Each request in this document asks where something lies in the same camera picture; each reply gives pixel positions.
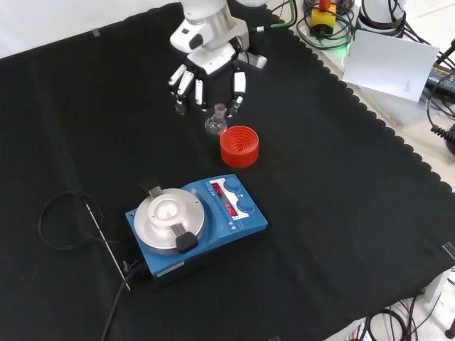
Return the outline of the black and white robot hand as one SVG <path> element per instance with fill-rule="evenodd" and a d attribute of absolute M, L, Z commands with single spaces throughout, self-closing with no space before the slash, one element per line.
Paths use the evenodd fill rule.
<path fill-rule="evenodd" d="M 176 99 L 176 112 L 184 115 L 189 108 L 189 94 L 194 94 L 196 107 L 208 110 L 207 91 L 211 77 L 227 67 L 232 68 L 232 99 L 227 106 L 227 115 L 236 114 L 246 98 L 247 76 L 242 65 L 263 69 L 267 58 L 246 51 L 240 38 L 234 37 L 226 44 L 214 48 L 197 48 L 186 56 L 184 63 L 172 74 L 168 81 L 171 94 Z"/>

